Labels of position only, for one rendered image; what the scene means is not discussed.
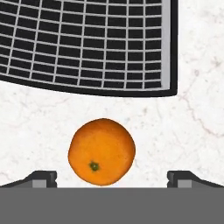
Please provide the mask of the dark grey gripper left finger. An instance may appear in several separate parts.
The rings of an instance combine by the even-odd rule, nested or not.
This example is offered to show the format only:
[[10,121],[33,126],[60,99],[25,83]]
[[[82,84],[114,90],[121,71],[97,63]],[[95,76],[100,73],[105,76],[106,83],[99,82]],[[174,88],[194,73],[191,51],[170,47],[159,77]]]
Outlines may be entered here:
[[2,188],[23,187],[23,188],[56,188],[56,171],[34,171],[26,178],[2,185]]

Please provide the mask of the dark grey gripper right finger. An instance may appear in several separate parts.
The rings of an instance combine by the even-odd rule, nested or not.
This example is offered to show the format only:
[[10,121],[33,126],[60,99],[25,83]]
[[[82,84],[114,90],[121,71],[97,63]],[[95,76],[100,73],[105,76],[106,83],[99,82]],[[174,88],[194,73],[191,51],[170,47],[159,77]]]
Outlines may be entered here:
[[207,180],[203,180],[194,175],[191,171],[168,171],[168,188],[200,188],[215,187],[224,188],[224,185],[218,185]]

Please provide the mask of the orange tangerine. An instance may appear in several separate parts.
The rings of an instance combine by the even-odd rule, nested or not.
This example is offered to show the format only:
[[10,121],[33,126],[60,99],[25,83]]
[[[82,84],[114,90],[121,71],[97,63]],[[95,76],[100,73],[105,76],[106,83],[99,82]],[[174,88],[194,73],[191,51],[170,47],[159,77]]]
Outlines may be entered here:
[[109,186],[130,169],[136,146],[118,122],[101,118],[81,126],[74,134],[68,162],[79,178],[97,186]]

